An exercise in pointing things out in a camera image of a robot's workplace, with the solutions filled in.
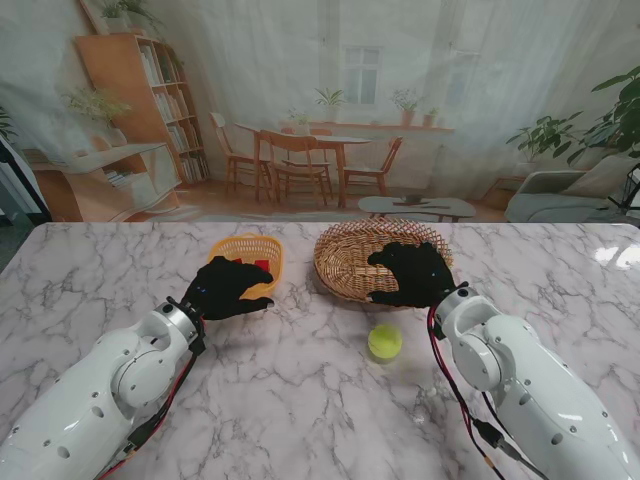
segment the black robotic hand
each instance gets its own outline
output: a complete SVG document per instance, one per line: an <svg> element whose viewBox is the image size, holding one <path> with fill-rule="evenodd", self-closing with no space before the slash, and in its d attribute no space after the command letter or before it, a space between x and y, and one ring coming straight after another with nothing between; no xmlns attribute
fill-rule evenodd
<svg viewBox="0 0 640 480"><path fill-rule="evenodd" d="M240 300L242 294L258 283L270 283L273 276L257 265L236 263L214 257L191 282L182 304L200 309L205 320L222 320L242 313L264 310L273 304L270 298Z"/></svg>
<svg viewBox="0 0 640 480"><path fill-rule="evenodd" d="M389 243L372 253L369 265L382 265L398 282L397 292L371 292L371 301L395 307L426 308L438 304L455 290L451 271L430 243L403 245Z"/></svg>

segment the wooden bookshelf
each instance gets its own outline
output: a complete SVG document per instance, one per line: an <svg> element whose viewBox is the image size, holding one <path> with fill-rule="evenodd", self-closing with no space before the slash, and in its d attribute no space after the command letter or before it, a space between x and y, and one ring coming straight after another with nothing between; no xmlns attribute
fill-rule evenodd
<svg viewBox="0 0 640 480"><path fill-rule="evenodd" d="M131 143L166 143L183 183L209 177L191 90L173 49L134 34L76 37L93 85L109 90L132 111L114 120ZM197 155L202 178L183 161Z"/></svg>

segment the white marble surface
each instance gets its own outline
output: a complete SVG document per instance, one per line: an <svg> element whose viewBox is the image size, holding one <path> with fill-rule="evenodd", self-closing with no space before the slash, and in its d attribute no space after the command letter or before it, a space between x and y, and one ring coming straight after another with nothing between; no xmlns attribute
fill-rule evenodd
<svg viewBox="0 0 640 480"><path fill-rule="evenodd" d="M114 479L491 479L437 371L424 313L319 291L328 224L52 224L0 276L0 436L108 329L180 297L219 239L285 247L275 308L210 324L208 350L165 426ZM629 226L434 224L458 280L527 319L640 446L640 237ZM367 356L373 326L404 333L391 364ZM484 408L466 386L476 412ZM492 452L506 478L529 478Z"/></svg>

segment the wire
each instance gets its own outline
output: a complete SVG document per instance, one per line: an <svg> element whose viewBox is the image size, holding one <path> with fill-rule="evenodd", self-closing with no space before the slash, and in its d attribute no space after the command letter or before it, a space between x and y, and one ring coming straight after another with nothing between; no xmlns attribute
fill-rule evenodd
<svg viewBox="0 0 640 480"><path fill-rule="evenodd" d="M471 437L471 441L473 442L473 445L476 447L476 450L478 450L480 455L482 455L482 458L484 459L485 463L489 466L489 468L491 468L491 470L493 470L493 472L496 474L496 476L500 480L506 480L504 478L504 476L502 475L502 473L500 472L500 470L498 470L498 467L495 466L493 461L484 452L482 447L480 447L480 445L478 445L478 442L475 439L475 435L473 434L473 428L471 426L471 423L473 422L474 417L473 417L473 415L471 415L471 412L469 411L469 406L467 405L467 402L462 397L462 394L460 393L460 390L458 389L458 386L456 385L456 382L453 380L453 377L451 376L451 373L449 373L449 369L447 368L447 365L444 363L444 359L442 358L442 354L440 353L440 348L438 347L438 344L437 344L435 331L433 329L435 313L436 313L436 307L430 307L429 308L429 312L427 314L427 331L429 333L429 339L431 341L431 348L432 348L433 354L434 354L434 356L436 358L436 363L438 364L438 367L440 367L440 370L442 371L442 373L444 374L445 378L449 382L449 386L451 387L451 390L453 391L453 394L455 395L456 399L458 400L458 403L460 404L460 410L462 411L462 418L463 418L463 420L465 422L465 425L467 427L467 433Z"/></svg>
<svg viewBox="0 0 640 480"><path fill-rule="evenodd" d="M129 435L129 442L131 442L131 438L135 437L136 434L140 433L140 435L143 436L141 442L135 445L135 449L131 453L129 453L129 455L124 460L121 460L112 468L110 468L107 472L105 472L102 476L100 476L98 480L105 479L106 477L111 475L113 472L118 470L120 467L122 467L158 431L158 429L164 423L164 420L167 418L167 414L169 413L169 408L173 403L173 399L175 398L176 394L180 390L180 387L182 387L182 385L184 384L184 381L186 380L187 375L189 375L189 372L191 371L191 369L193 368L193 365L196 363L197 358L198 358L198 355L196 355L195 353L191 355L191 358L182 369L182 372L180 372L178 379L173 384L173 388L171 389L171 392L169 393L169 396L167 397L165 402L162 404L162 407L160 407L160 409L149 420L144 422L142 425L136 428L131 435ZM149 430L150 428L151 428L151 432L146 434L146 431Z"/></svg>
<svg viewBox="0 0 640 480"><path fill-rule="evenodd" d="M491 405L491 402L489 401L489 396L487 395L487 392L482 392L482 398L484 398L484 403L487 404L487 408L491 412L491 415L493 416L494 420L498 423L498 425L500 425L500 428L502 428L502 430L504 430L504 433L506 433L511 438L513 438L513 436L511 436L509 431L504 427L504 425L502 425L502 422L498 418L498 414L496 413L496 411L493 408L493 405Z"/></svg>

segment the white sofa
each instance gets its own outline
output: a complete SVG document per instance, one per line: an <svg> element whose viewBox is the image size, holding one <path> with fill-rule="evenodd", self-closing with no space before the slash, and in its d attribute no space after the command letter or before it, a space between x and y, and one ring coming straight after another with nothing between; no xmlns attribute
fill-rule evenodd
<svg viewBox="0 0 640 480"><path fill-rule="evenodd" d="M609 156L588 172L535 172L509 202L512 223L578 223L600 208L613 206L607 196L620 188L638 160Z"/></svg>

